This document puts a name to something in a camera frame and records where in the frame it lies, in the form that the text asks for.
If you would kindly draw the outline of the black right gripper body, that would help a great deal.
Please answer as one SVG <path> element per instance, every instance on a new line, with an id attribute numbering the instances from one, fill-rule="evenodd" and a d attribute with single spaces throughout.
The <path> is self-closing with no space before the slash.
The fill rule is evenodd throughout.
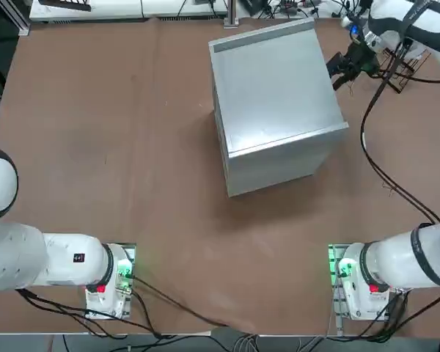
<path id="1" fill-rule="evenodd" d="M 352 42 L 346 53 L 348 60 L 348 73 L 377 73 L 380 70 L 376 53 L 369 49 L 364 43 Z"/>

